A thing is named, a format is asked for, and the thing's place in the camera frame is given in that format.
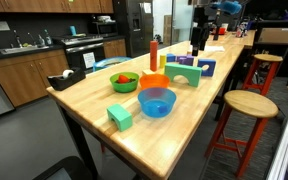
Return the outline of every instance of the microwave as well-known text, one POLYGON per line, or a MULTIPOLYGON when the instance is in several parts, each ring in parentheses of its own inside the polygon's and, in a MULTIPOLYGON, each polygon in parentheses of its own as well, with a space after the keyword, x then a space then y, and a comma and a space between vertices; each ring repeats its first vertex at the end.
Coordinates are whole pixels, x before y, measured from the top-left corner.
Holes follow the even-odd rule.
POLYGON ((98 34, 102 37, 118 35, 116 22, 91 22, 88 29, 91 34, 98 34))

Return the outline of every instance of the green bowl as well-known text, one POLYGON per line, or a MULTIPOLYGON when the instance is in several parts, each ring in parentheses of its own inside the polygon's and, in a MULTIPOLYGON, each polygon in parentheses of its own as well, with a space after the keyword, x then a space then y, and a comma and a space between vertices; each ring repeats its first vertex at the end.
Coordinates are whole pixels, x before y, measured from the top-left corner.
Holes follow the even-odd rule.
POLYGON ((127 92, 132 92, 137 88, 138 79, 139 79, 139 75, 136 73, 120 72, 120 73, 117 73, 117 74, 114 74, 113 76, 111 76, 110 81, 111 81, 111 84, 113 86, 113 89, 116 92, 127 93, 127 92), (129 79, 130 78, 135 79, 135 81, 123 83, 123 84, 117 83, 118 77, 121 74, 126 76, 129 79))

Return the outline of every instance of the green block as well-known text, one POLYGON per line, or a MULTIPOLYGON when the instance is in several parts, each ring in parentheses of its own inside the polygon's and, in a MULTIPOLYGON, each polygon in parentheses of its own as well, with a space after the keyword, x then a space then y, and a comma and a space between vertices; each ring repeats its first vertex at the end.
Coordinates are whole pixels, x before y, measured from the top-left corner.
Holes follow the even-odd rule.
POLYGON ((111 121, 114 121, 119 131, 125 131, 133 124, 132 114, 126 111, 121 105, 114 104, 107 108, 107 114, 111 121))
POLYGON ((202 75, 202 68, 182 64, 167 63, 165 65, 164 74, 168 76, 171 81, 174 80, 175 76, 182 75, 187 78, 189 82, 188 84, 190 86, 197 87, 202 75))

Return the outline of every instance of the black refrigerator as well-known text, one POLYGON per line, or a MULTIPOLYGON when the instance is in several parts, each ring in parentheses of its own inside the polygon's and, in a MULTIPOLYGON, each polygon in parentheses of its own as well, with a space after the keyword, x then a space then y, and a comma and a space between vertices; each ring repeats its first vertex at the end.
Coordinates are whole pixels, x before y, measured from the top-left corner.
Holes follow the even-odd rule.
POLYGON ((118 32, 125 36, 128 57, 149 53, 153 40, 152 0, 113 0, 118 32))

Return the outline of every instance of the wooden stool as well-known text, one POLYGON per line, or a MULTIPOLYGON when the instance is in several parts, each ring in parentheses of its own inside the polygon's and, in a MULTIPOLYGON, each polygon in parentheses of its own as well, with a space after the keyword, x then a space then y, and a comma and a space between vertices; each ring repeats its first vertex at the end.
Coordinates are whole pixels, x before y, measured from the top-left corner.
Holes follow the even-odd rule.
POLYGON ((242 89, 248 89, 248 88, 259 89, 261 91, 260 94, 265 96, 270 88, 271 82, 275 76, 278 65, 282 60, 283 59, 280 56, 274 56, 274 55, 269 55, 269 54, 256 54, 254 56, 254 62, 250 70, 248 71, 248 74, 246 76, 242 89), (256 70, 258 69, 258 67, 263 62, 268 62, 270 63, 270 66, 271 66, 265 78, 265 82, 264 84, 253 84, 252 82, 253 76, 256 70))
POLYGON ((205 156, 208 157, 214 147, 237 152, 240 163, 236 172, 236 176, 240 177, 243 175, 246 169, 246 166, 252 156, 253 150, 263 132, 268 119, 275 117, 278 113, 278 109, 277 106, 265 96, 244 90, 234 90, 227 92, 224 95, 224 101, 226 103, 224 112, 217 124, 213 137, 205 152, 205 156), (232 110, 236 110, 240 113, 255 117, 257 119, 248 142, 226 138, 224 135, 224 128, 232 110), (218 142, 222 135, 224 144, 218 142), (235 146, 229 146, 227 144, 228 142, 234 143, 235 146), (238 145, 246 146, 243 154, 239 150, 238 145))

